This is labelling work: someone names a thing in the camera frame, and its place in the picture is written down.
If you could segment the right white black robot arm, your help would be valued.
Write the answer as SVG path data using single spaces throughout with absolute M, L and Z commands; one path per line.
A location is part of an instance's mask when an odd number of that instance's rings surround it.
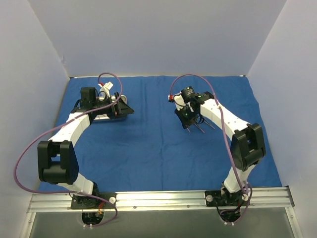
M 209 126 L 216 125 L 222 130 L 231 168 L 222 183 L 221 201 L 230 205 L 237 200 L 237 192 L 248 193 L 249 174 L 266 155 L 262 127 L 235 116 L 209 92 L 183 90 L 169 98 L 184 129 L 209 119 Z

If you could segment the blue surgical drape cloth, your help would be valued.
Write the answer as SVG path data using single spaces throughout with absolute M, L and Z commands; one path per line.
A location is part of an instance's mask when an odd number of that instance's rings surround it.
M 104 77 L 122 91 L 134 113 L 120 120 L 93 122 L 74 150 L 80 173 L 101 191 L 219 189 L 231 163 L 222 131 L 207 124 L 182 128 L 169 92 L 192 86 L 215 91 L 237 117 L 262 124 L 259 105 L 246 77 Z

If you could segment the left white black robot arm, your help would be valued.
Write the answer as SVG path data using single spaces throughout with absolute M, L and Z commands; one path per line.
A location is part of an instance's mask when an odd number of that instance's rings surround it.
M 100 195 L 96 183 L 79 172 L 74 146 L 82 133 L 101 116 L 121 119 L 133 114 L 118 92 L 114 96 L 99 97 L 94 87 L 84 87 L 63 127 L 48 141 L 37 146 L 38 174 L 42 182 L 56 184 L 82 196 L 89 208 L 99 204 Z

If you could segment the steel instrument tray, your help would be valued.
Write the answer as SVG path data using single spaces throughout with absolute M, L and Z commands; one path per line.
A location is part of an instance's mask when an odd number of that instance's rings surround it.
M 117 99 L 118 95 L 112 96 L 98 96 L 96 106 L 94 108 L 100 108 L 108 104 L 113 103 Z M 105 121 L 110 119 L 120 119 L 127 117 L 128 114 L 134 111 L 127 105 L 127 98 L 124 95 L 120 96 L 120 99 L 111 107 L 95 111 L 95 120 Z

